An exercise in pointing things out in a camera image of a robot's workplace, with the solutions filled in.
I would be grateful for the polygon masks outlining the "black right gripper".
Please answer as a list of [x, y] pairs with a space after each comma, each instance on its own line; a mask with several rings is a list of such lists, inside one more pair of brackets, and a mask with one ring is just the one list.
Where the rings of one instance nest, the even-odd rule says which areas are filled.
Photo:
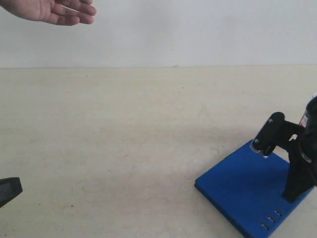
[[[282, 197], [295, 202], [317, 185], [317, 97], [307, 106], [307, 126], [287, 121], [282, 112], [273, 113], [250, 144], [262, 157], [268, 157], [276, 147], [288, 152], [289, 170]], [[293, 135], [299, 140], [291, 140]]]

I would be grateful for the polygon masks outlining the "open human hand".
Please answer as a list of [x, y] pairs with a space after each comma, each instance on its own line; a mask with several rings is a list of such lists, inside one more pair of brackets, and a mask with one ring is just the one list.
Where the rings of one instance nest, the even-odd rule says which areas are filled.
[[21, 19], [52, 25], [90, 25], [97, 10], [91, 0], [1, 0], [0, 6]]

